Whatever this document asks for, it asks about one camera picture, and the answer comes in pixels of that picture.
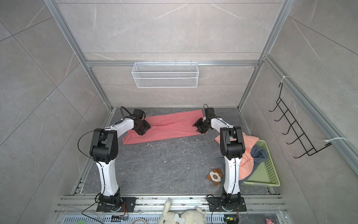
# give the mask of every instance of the pink object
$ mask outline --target pink object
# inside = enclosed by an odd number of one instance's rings
[[[193,124],[203,117],[202,110],[147,117],[145,120],[151,128],[143,136],[129,130],[123,138],[123,145],[199,135]]]
[[[266,224],[274,224],[271,219],[266,219]]]
[[[242,133],[245,144],[245,153],[242,155],[239,169],[239,180],[244,179],[251,174],[253,169],[253,157],[251,156],[251,149],[254,147],[256,142],[259,140],[258,137],[249,136]],[[215,140],[220,144],[220,136],[216,137]]]

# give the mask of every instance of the dark gray floor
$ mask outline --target dark gray floor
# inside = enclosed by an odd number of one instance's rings
[[[201,108],[141,108],[147,116],[172,114]],[[215,114],[232,125],[245,130],[237,108],[215,108]],[[117,109],[112,122],[121,118]],[[219,133],[209,130],[207,134],[149,143],[123,145],[118,139],[119,153],[115,168],[121,194],[219,194],[225,180],[214,186],[206,176],[212,168],[223,169],[217,161],[222,157],[219,144],[214,140]],[[266,187],[241,185],[241,194],[268,194]],[[101,190],[98,168],[92,165],[83,194],[94,194]]]

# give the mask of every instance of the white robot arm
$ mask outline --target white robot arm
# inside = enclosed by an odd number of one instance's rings
[[[117,211],[122,203],[120,190],[116,180],[115,160],[118,154],[118,138],[128,130],[135,130],[139,135],[144,135],[150,128],[144,119],[145,113],[135,109],[130,115],[124,117],[110,127],[97,128],[93,132],[92,145],[89,154],[93,157],[98,167],[101,179],[100,203],[106,204],[111,211]]]
[[[232,208],[240,204],[239,168],[242,154],[245,153],[241,127],[232,126],[222,118],[215,116],[213,108],[205,108],[204,119],[200,118],[193,126],[198,128],[199,133],[206,133],[209,128],[220,133],[220,150],[225,159],[222,204],[224,208]]]

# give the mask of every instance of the red cloth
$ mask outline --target red cloth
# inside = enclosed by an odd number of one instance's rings
[[[202,110],[147,117],[145,120],[150,124],[150,129],[142,136],[129,130],[123,138],[123,145],[199,135],[193,124],[203,117]]]

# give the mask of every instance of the white wire basket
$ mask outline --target white wire basket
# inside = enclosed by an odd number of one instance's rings
[[[197,87],[199,67],[192,62],[138,62],[132,75],[138,88]]]

